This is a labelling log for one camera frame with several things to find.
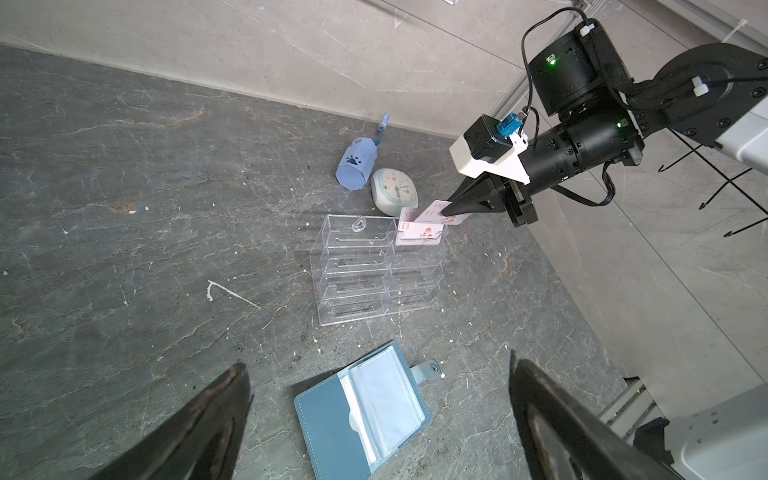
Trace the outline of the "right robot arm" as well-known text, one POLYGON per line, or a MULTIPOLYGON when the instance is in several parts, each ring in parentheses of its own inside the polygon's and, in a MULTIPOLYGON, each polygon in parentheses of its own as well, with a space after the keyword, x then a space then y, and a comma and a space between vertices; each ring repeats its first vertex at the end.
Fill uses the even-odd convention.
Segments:
POLYGON ((614 164, 636 166, 646 139, 669 130, 745 166, 767 168, 767 59, 728 43, 677 55, 652 78, 630 76, 595 19, 525 59, 527 99, 505 115, 480 116, 451 146, 463 182, 445 217, 504 213, 534 223, 533 196, 599 168, 608 198, 614 164))

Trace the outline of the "pink white credit card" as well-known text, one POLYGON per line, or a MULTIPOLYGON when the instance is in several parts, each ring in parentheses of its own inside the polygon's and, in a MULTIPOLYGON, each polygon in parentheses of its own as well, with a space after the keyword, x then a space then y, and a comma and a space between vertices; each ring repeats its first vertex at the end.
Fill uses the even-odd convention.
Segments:
POLYGON ((400 211, 395 244, 397 246, 439 245, 446 233, 446 227, 439 220, 433 208, 418 212, 416 208, 402 208, 400 211))

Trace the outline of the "blue leather card holder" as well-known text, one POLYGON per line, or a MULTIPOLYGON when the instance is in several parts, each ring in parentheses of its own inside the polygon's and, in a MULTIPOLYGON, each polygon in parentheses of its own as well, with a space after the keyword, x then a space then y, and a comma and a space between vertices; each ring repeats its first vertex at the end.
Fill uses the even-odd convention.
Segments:
POLYGON ((317 479, 369 479, 432 421, 420 386, 443 376, 411 367, 396 341, 371 351, 294 399, 317 479))

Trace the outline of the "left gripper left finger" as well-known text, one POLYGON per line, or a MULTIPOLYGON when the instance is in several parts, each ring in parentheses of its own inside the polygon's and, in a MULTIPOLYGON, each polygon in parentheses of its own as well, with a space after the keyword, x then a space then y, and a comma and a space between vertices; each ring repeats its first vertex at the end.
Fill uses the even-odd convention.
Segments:
POLYGON ((230 366, 94 479, 231 479, 251 402, 247 367, 230 366))

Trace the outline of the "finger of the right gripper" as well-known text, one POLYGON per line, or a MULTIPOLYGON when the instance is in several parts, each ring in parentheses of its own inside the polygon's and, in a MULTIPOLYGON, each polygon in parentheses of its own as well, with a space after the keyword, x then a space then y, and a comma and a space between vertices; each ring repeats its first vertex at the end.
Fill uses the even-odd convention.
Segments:
POLYGON ((510 195, 510 184, 503 177, 490 173, 482 173, 477 178, 466 177, 449 197, 451 205, 443 213, 504 213, 510 204, 510 195))

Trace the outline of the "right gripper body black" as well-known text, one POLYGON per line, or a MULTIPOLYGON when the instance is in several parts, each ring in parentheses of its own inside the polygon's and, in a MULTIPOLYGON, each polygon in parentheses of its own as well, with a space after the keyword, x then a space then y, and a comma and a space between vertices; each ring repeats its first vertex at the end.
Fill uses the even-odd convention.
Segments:
POLYGON ((513 225, 518 227, 538 220, 531 197, 547 189, 589 207, 610 204, 616 195, 616 186, 608 167, 618 163, 639 165, 644 147, 631 115, 619 107, 586 110, 561 121, 540 134, 520 155, 530 182, 518 188, 521 202, 514 196, 510 198, 508 215, 513 225), (589 200, 561 185, 594 167, 602 168, 601 178, 606 187, 603 200, 589 200))

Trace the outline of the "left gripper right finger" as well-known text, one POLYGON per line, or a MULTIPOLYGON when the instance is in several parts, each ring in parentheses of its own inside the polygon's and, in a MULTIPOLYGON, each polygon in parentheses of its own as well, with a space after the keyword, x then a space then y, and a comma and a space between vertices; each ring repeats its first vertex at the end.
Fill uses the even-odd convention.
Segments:
POLYGON ((534 362, 510 355, 508 391, 533 479, 678 479, 629 445, 534 362))

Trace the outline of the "clear acrylic organizer tray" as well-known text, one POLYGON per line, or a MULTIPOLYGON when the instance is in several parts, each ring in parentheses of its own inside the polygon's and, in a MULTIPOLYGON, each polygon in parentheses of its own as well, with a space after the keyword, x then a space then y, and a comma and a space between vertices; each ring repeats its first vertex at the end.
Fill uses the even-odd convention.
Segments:
POLYGON ((391 217, 327 215, 310 250, 319 324, 394 318, 432 307, 446 248, 396 243, 391 217))

